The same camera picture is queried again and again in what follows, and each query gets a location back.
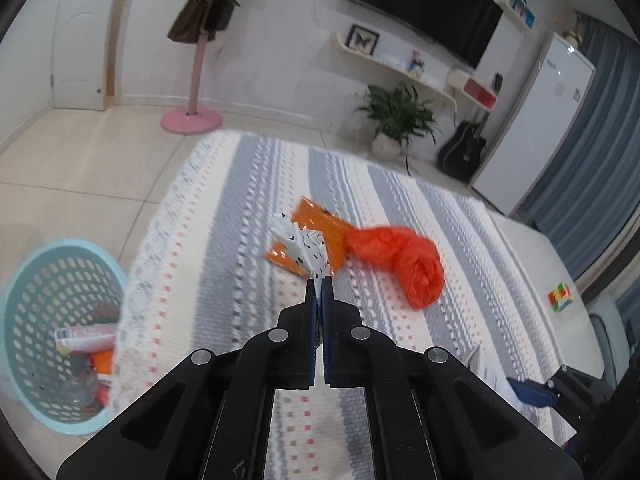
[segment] orange packet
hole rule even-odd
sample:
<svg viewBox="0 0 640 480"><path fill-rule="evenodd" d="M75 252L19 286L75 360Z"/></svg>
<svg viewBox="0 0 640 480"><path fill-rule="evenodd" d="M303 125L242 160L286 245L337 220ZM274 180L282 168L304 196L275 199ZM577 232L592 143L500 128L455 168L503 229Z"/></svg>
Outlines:
<svg viewBox="0 0 640 480"><path fill-rule="evenodd" d="M291 222L298 222L300 229L320 231L324 236L326 252L329 256L331 271L334 273L344 265L347 258L347 249L344 243L344 234L352 225L333 215L315 202L306 197L300 199L298 207L290 216ZM308 278L305 270L296 265L284 251L284 245L275 242L264 257L274 264L290 270L294 274Z"/></svg>
<svg viewBox="0 0 640 480"><path fill-rule="evenodd" d="M113 350L104 352L94 352L91 354L95 372L97 374L111 375L111 365L113 364Z"/></svg>

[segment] butterfly picture frame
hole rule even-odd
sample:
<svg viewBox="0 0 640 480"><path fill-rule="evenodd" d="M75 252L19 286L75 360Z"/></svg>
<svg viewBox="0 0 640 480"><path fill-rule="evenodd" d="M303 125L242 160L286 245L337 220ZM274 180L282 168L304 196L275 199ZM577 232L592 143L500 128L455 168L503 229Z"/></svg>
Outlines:
<svg viewBox="0 0 640 480"><path fill-rule="evenodd" d="M373 56L373 51L376 49L379 39L380 35L377 32L353 24L345 44L353 50Z"/></svg>

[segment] door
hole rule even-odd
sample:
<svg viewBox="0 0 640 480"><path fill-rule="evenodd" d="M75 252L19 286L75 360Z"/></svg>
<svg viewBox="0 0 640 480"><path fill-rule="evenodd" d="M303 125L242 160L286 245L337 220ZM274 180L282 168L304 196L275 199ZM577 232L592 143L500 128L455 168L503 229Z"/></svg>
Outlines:
<svg viewBox="0 0 640 480"><path fill-rule="evenodd" d="M510 215L551 162L573 123L593 66L555 36L505 133L478 172L473 188Z"/></svg>
<svg viewBox="0 0 640 480"><path fill-rule="evenodd" d="M60 0L53 41L53 105L104 110L113 0Z"/></svg>

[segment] blue object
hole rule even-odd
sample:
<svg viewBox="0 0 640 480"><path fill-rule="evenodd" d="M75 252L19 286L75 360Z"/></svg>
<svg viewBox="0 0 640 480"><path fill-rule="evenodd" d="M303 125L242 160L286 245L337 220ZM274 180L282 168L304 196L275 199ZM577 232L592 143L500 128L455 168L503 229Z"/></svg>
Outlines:
<svg viewBox="0 0 640 480"><path fill-rule="evenodd" d="M554 396L544 389L541 384L533 381L520 382L507 378L520 402L536 408L552 408L556 405Z"/></svg>
<svg viewBox="0 0 640 480"><path fill-rule="evenodd" d="M313 296L311 297L311 303L313 305L313 309L311 310L311 333L308 334L309 338L309 362L311 362L311 366L309 367L309 375L308 380L309 384L313 384L316 379L316 333L318 333L318 316L320 315L320 304L318 303L318 297L316 296L316 290L314 289Z"/></svg>
<svg viewBox="0 0 640 480"><path fill-rule="evenodd" d="M531 9L527 7L524 0L509 0L509 6L520 17L525 25L527 25L527 27L533 28L536 17L533 12L531 12Z"/></svg>
<svg viewBox="0 0 640 480"><path fill-rule="evenodd" d="M87 362L84 356L60 356L53 331L95 323L96 304L119 309L126 283L122 268L104 249L84 240L61 240L33 253L7 288L4 308L0 304L2 358L20 402L48 428L83 435L110 421L97 400L84 408L68 404L62 384Z"/></svg>
<svg viewBox="0 0 640 480"><path fill-rule="evenodd" d="M320 303L318 304L318 315L316 316L316 323L320 325L320 331L322 334L322 370L325 377L330 377L330 362L331 362L331 338L329 334L329 312L324 309L327 304L327 298L325 298L326 291L324 290L324 279L322 279L322 290L320 293Z"/></svg>
<svg viewBox="0 0 640 480"><path fill-rule="evenodd" d="M578 446L577 434L572 436L569 440L564 444L564 452L567 453L571 458L575 458L575 451Z"/></svg>

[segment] bed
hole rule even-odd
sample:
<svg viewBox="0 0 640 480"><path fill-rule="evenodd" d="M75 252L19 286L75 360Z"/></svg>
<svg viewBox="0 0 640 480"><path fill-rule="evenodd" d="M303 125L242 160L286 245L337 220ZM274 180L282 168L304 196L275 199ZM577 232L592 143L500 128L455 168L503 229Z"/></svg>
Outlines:
<svg viewBox="0 0 640 480"><path fill-rule="evenodd" d="M302 300L304 280L263 258L271 215L302 196L357 226L408 225L438 247L446 287L424 310L408 306L393 276L348 260L335 296L366 325L417 351L437 344L462 358L480 346L520 380L545 381L562 364L540 295L480 201L355 156L225 130L197 144L140 247L117 339L114 415L193 349L240 348ZM276 393L267 478L372 478L362 391L322 382ZM558 444L573 433L548 409L535 422Z"/></svg>
<svg viewBox="0 0 640 480"><path fill-rule="evenodd" d="M538 304L558 340L562 363L593 377L602 377L605 363L600 343L593 329L589 309L580 295L562 312L553 312L546 295L559 283L567 283L576 290L569 271L545 235L504 216L490 212L511 256L520 269L530 290L538 297Z"/></svg>

